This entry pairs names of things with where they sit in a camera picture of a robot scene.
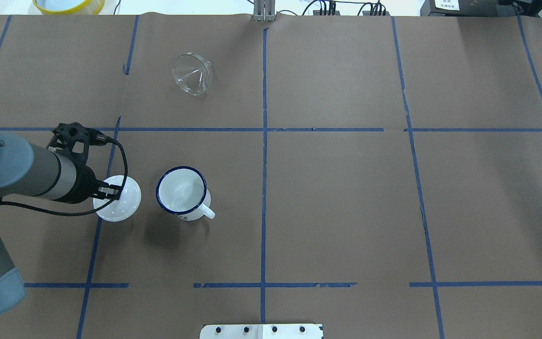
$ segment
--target yellow bowl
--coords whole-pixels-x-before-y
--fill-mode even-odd
[[[44,15],[97,15],[105,0],[32,0]]]

